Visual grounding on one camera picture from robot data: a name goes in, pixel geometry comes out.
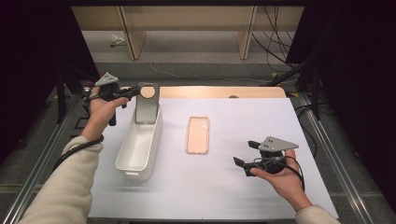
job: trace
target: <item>sleeve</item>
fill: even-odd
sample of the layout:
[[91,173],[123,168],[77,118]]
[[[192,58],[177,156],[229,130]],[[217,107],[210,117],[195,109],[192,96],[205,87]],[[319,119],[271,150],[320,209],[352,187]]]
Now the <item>sleeve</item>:
[[[64,153],[87,142],[85,137],[76,137],[66,145]],[[101,144],[86,147],[67,158],[37,193],[19,223],[86,223],[102,149]]]
[[339,224],[340,222],[318,205],[311,205],[296,214],[297,223],[304,224]]

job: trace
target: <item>white table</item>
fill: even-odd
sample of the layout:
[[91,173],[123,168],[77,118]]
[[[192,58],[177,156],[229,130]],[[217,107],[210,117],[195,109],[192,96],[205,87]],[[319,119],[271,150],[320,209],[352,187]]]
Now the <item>white table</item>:
[[[246,177],[233,157],[246,162],[260,157],[248,140],[268,135],[298,144],[308,197],[335,217],[329,193],[318,172],[287,98],[161,99],[163,129],[151,179],[126,179],[115,167],[134,110],[134,100],[117,111],[117,126],[104,132],[105,149],[92,187],[89,218],[118,220],[265,221],[294,218],[291,206],[272,186]],[[190,116],[210,118],[209,151],[185,152]]]

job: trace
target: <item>person's right hand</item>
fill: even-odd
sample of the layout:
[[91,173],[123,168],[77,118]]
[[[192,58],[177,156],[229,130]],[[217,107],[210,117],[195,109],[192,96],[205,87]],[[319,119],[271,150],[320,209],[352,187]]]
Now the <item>person's right hand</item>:
[[[296,159],[296,154],[293,149],[286,150],[285,156]],[[295,160],[286,158],[286,163],[294,170],[299,170]],[[252,168],[250,172],[268,181],[274,187],[275,191],[291,204],[296,212],[312,205],[303,191],[300,178],[291,170],[285,168],[274,175],[259,168]]]

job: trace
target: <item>white plastic box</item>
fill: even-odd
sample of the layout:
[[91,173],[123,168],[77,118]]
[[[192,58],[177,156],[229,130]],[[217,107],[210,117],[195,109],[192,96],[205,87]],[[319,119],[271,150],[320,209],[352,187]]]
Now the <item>white plastic box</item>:
[[128,179],[147,180],[151,177],[157,146],[163,126],[161,106],[158,105],[158,115],[154,124],[136,124],[134,112],[116,159],[116,167]]

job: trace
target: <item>floor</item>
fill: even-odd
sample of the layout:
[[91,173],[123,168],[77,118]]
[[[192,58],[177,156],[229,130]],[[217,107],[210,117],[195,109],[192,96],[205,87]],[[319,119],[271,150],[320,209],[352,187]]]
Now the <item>floor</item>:
[[[113,35],[124,38],[122,32],[84,32],[83,34],[98,70],[103,73],[106,71],[113,73],[120,80],[124,80],[124,83],[156,80],[168,86],[258,86],[290,69],[265,53],[253,38],[248,58],[241,60],[233,32],[148,32],[143,52],[136,61],[131,60],[128,49],[123,46],[124,43],[116,47],[110,46],[114,44],[111,42]],[[265,47],[268,47],[268,38],[263,33],[255,33],[255,36]],[[286,45],[290,44],[292,36],[293,33],[280,34]],[[276,56],[284,59],[278,44],[272,42],[269,49]],[[296,78],[292,77],[280,85],[290,93],[289,97],[294,107],[309,103],[309,92],[295,94],[293,84]],[[68,105],[72,105],[74,101],[73,96],[67,99]],[[320,101],[326,102],[325,92],[321,95]],[[42,158],[41,153],[47,148],[53,148],[49,159],[41,164],[43,168],[32,190],[33,196],[50,175],[50,167],[70,139],[69,136],[78,134],[79,130],[74,128],[81,111],[78,106],[71,106],[70,110],[71,115],[66,124],[63,127],[56,125],[57,106],[54,92],[48,98],[47,108],[43,108],[42,113],[36,118],[36,123],[30,128],[31,131],[24,137],[27,146],[16,147],[1,164],[0,218],[2,220],[6,218],[7,211],[12,208],[19,192],[23,190],[24,183],[30,178],[37,161]],[[309,112],[305,113],[301,116],[301,123],[307,130],[308,144],[313,151],[317,151],[315,160],[338,211],[339,220],[342,223],[352,224],[396,223],[394,212],[368,175],[359,160],[359,155],[353,153],[353,146],[349,143],[332,109],[329,106],[321,107],[320,116],[321,121],[317,122],[312,119]],[[54,130],[58,130],[63,136],[56,142],[49,142],[48,139],[51,138]],[[325,133],[328,138],[320,137],[321,133]],[[330,148],[326,146],[326,141],[331,143]],[[335,163],[332,159],[334,154],[337,158]],[[346,180],[340,179],[340,176],[346,176]],[[361,200],[363,204],[355,206],[353,203],[356,199]],[[119,223],[109,220],[88,222]],[[295,221],[283,220],[274,223],[287,224]]]

